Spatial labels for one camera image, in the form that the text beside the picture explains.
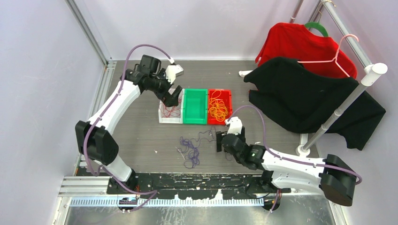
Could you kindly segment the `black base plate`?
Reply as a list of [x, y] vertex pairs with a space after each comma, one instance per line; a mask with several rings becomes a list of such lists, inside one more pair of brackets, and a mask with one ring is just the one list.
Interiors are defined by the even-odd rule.
[[259, 174], [138, 173], [136, 179], [135, 191], [157, 190], [156, 199], [254, 199], [277, 192]]

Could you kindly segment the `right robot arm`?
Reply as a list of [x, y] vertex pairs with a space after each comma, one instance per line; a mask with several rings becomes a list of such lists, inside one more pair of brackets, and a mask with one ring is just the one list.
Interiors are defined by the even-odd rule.
[[324, 195], [342, 206], [352, 206], [357, 173], [340, 157], [301, 158], [245, 142], [245, 133], [215, 133], [217, 152], [227, 152], [238, 164], [263, 172], [261, 188], [268, 193], [279, 189], [301, 189]]

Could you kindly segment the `white plastic bin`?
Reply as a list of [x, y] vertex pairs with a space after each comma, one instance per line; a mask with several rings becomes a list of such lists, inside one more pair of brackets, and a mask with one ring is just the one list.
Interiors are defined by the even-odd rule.
[[178, 106], [166, 107], [161, 101], [158, 107], [158, 119], [160, 124], [183, 124], [183, 105], [184, 91], [182, 89], [178, 102]]

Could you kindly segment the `black shirt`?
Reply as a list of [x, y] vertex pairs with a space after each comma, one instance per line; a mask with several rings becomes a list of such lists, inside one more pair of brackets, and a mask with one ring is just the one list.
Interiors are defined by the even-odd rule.
[[[244, 77], [255, 89], [249, 101], [284, 129], [297, 134], [314, 133], [355, 90], [349, 77], [314, 74], [294, 59], [276, 57]], [[341, 135], [349, 149], [363, 150], [386, 110], [363, 92], [332, 124], [329, 133]]]

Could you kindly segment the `white clothes rack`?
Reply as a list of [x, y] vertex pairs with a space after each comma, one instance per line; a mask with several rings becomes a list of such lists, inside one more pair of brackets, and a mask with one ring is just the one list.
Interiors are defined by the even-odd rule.
[[[317, 5], [310, 16], [309, 22], [319, 22], [321, 19], [321, 12], [325, 8], [328, 14], [333, 19], [336, 26], [339, 28], [342, 35], [344, 36], [350, 34], [348, 29], [345, 27], [343, 22], [336, 14], [334, 7], [335, 5], [331, 0], [317, 1]], [[316, 133], [311, 137], [310, 140], [307, 140], [307, 135], [300, 136], [300, 145], [296, 149], [296, 153], [298, 154], [297, 157], [291, 158], [290, 155], [282, 154], [273, 149], [269, 149], [268, 147], [265, 148], [266, 156], [273, 156], [279, 161], [289, 161], [291, 163], [310, 166], [315, 169], [318, 167], [323, 167], [352, 175], [355, 178], [355, 184], [358, 185], [362, 182], [362, 177], [350, 169], [344, 169], [335, 165], [326, 165], [325, 163], [316, 163], [315, 161], [313, 161], [312, 158], [310, 158], [308, 161], [301, 160], [302, 158], [309, 155], [310, 147], [312, 147], [315, 142], [318, 141], [320, 137], [329, 130], [332, 124], [337, 121], [337, 119], [348, 109], [349, 106], [354, 103], [356, 99], [358, 99], [358, 97], [366, 90], [366, 88], [373, 85], [381, 75], [387, 72], [387, 65], [385, 65], [384, 63], [372, 64], [370, 62], [370, 59], [363, 52], [358, 42], [353, 37], [348, 37], [347, 39], [349, 46], [356, 54], [356, 57], [361, 61], [362, 65], [364, 66], [364, 71], [366, 73], [364, 78], [360, 80], [359, 85], [350, 93], [350, 95], [348, 95], [348, 97], [342, 102], [342, 104], [334, 110], [331, 116], [326, 120], [326, 122], [324, 122], [320, 126], [320, 128], [316, 131]]]

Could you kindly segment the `green plastic bin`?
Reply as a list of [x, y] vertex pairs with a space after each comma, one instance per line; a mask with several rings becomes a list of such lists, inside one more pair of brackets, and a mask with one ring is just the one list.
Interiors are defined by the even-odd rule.
[[207, 124], [207, 101], [207, 89], [185, 89], [183, 123]]

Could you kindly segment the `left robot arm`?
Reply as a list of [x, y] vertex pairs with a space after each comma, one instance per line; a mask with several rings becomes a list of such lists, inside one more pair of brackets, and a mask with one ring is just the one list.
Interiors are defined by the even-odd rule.
[[184, 70], [173, 59], [169, 62], [162, 68], [159, 59], [143, 55], [133, 69], [124, 70], [116, 89], [99, 111], [75, 126], [79, 152], [110, 173], [127, 194], [135, 191], [138, 180], [136, 172], [120, 157], [112, 134], [126, 110], [144, 91], [153, 92], [166, 107], [179, 105], [182, 87], [177, 86], [173, 92], [169, 90]]

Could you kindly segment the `pink hanger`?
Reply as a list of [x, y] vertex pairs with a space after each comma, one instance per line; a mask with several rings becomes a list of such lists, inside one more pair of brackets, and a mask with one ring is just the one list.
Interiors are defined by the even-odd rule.
[[354, 34], [344, 35], [340, 39], [340, 42], [338, 44], [338, 48], [336, 50], [335, 56], [331, 60], [318, 60], [318, 61], [302, 61], [302, 60], [299, 60], [298, 63], [300, 63], [300, 64], [312, 64], [312, 63], [314, 63], [315, 64], [315, 63], [332, 63], [333, 62], [347, 77], [350, 77], [350, 75], [338, 63], [338, 55], [340, 53], [340, 48], [341, 48], [342, 42], [343, 42], [344, 39], [347, 39], [348, 37], [353, 37], [357, 42], [359, 42], [359, 38], [356, 35], [354, 35]]

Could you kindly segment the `red shirt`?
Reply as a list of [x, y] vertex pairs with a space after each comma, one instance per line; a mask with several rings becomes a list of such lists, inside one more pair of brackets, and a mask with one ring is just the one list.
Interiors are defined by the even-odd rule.
[[[336, 53], [338, 43], [331, 37], [321, 37], [310, 32], [302, 24], [277, 23], [268, 32], [266, 41], [255, 59], [260, 66], [275, 57], [286, 57], [302, 61], [330, 60]], [[351, 59], [340, 50], [339, 65], [352, 78], [357, 78], [357, 69]], [[347, 76], [333, 63], [304, 64], [317, 75], [330, 78]]]

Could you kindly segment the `aluminium frame rail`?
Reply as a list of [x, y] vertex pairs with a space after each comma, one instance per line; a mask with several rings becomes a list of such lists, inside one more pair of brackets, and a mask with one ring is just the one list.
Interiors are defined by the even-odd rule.
[[78, 25], [88, 39], [89, 44], [102, 63], [99, 81], [94, 95], [93, 104], [89, 115], [94, 115], [105, 103], [106, 96], [111, 86], [117, 62], [112, 59], [105, 42], [89, 12], [87, 5], [82, 0], [65, 1]]

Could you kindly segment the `red plastic bin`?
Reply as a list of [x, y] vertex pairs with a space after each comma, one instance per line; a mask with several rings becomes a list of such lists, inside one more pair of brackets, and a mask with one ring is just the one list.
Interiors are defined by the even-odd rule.
[[230, 90], [208, 89], [207, 124], [225, 125], [232, 115], [232, 96]]

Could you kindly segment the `green hanger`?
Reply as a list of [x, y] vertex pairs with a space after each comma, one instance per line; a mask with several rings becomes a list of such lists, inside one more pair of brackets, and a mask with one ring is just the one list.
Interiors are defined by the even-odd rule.
[[320, 32], [323, 37], [329, 37], [326, 29], [318, 22], [307, 22], [304, 24], [307, 29], [315, 29]]

